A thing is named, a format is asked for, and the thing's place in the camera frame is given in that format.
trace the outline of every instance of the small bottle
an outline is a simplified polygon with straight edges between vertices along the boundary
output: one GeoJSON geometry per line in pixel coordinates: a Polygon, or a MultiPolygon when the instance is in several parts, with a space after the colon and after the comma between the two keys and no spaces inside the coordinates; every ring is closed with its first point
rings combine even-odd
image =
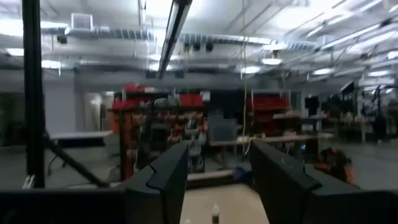
{"type": "Polygon", "coordinates": [[[213,209],[211,210],[211,223],[212,224],[220,223],[220,208],[218,208],[217,204],[214,204],[213,209]]]}

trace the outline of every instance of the floor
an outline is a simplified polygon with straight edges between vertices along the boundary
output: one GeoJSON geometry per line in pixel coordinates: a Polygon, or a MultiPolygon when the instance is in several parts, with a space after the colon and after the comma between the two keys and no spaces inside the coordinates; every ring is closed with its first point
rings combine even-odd
{"type": "MultiPolygon", "coordinates": [[[[344,150],[354,164],[356,183],[363,189],[398,189],[398,148],[393,144],[346,144],[324,142],[321,147],[334,146],[344,150]]],[[[90,171],[103,180],[108,180],[111,167],[118,158],[109,159],[103,148],[68,149],[69,155],[82,162],[90,171]]],[[[53,154],[45,154],[47,166],[53,154]]],[[[228,165],[242,164],[239,157],[228,156],[228,165]]],[[[213,159],[206,160],[206,171],[221,166],[213,159]]],[[[23,148],[0,148],[0,189],[20,188],[25,179],[25,155],[23,148]]],[[[85,184],[87,181],[69,167],[62,168],[60,159],[51,166],[51,175],[46,178],[49,188],[62,188],[85,184]]]]}

